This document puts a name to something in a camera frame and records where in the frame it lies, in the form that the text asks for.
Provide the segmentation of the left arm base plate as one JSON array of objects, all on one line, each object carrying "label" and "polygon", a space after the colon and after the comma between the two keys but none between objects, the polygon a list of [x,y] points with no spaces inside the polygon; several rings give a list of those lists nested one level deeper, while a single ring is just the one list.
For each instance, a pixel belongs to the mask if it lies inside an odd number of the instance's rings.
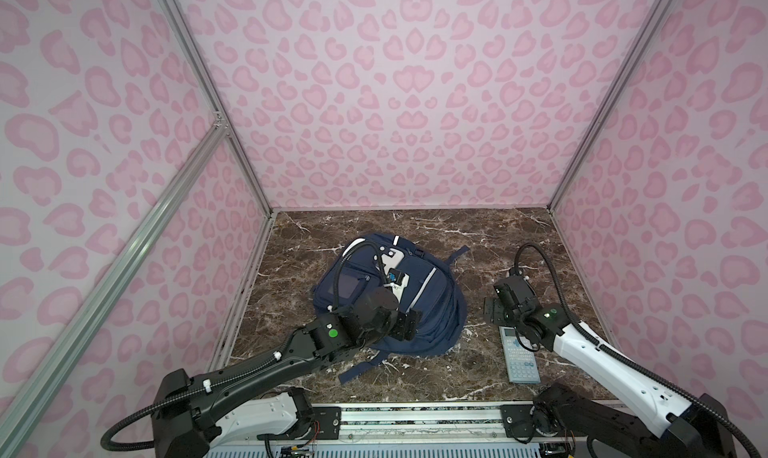
[{"label": "left arm base plate", "polygon": [[263,441],[337,440],[340,435],[342,408],[337,406],[313,406],[312,410],[299,413],[299,418],[286,432],[281,434],[259,434]]}]

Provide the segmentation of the teal calculator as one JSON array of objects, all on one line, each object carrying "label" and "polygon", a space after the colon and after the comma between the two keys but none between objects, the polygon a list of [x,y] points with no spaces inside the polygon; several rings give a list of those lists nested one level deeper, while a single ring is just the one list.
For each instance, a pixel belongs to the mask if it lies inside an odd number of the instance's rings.
[{"label": "teal calculator", "polygon": [[510,383],[538,384],[541,382],[536,358],[530,343],[518,337],[511,327],[500,327],[502,350]]}]

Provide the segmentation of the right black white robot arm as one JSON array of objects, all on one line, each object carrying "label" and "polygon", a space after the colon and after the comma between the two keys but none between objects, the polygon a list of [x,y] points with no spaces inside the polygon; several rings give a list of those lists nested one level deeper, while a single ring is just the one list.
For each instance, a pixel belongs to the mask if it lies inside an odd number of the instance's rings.
[{"label": "right black white robot arm", "polygon": [[[558,302],[544,306],[521,267],[532,249],[543,259]],[[760,456],[757,446],[733,423],[713,397],[699,397],[641,366],[600,338],[568,306],[550,257],[536,243],[521,245],[508,275],[494,285],[486,318],[526,339],[525,350],[545,349],[589,375],[625,406],[621,412],[585,398],[557,382],[534,399],[527,417],[510,420],[509,434],[520,443],[534,436],[585,435],[587,449],[601,443],[628,457],[734,457],[739,448]]]}]

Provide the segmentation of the navy blue student backpack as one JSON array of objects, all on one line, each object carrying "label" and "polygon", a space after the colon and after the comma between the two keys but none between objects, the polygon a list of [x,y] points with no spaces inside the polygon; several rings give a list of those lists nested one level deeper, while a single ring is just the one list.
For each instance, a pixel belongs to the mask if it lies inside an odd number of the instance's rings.
[{"label": "navy blue student backpack", "polygon": [[410,240],[371,233],[350,242],[312,288],[313,306],[320,315],[354,305],[382,288],[398,304],[390,335],[371,346],[374,358],[339,375],[346,384],[391,355],[433,357],[450,351],[467,320],[467,303],[451,266],[470,250],[463,246],[441,260]]}]

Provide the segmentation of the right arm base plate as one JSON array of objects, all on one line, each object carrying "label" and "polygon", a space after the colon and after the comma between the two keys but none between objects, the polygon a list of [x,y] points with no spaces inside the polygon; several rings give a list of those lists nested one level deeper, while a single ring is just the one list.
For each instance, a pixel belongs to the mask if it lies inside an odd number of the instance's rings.
[{"label": "right arm base plate", "polygon": [[584,432],[566,427],[551,411],[533,403],[500,406],[501,423],[507,438],[529,443],[539,438],[585,438]]}]

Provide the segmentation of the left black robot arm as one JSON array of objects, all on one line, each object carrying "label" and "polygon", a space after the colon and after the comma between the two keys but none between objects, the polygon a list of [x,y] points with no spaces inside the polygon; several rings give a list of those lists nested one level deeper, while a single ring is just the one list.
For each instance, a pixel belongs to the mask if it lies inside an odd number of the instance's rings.
[{"label": "left black robot arm", "polygon": [[340,278],[333,278],[329,312],[292,331],[286,340],[257,357],[194,377],[168,374],[155,402],[112,425],[101,437],[109,452],[153,450],[158,457],[203,457],[223,435],[219,422],[241,405],[284,382],[352,359],[384,338],[410,339],[417,319],[401,311],[399,268],[404,257],[362,240],[349,246],[339,264],[360,250],[373,252],[379,286],[341,305]]}]

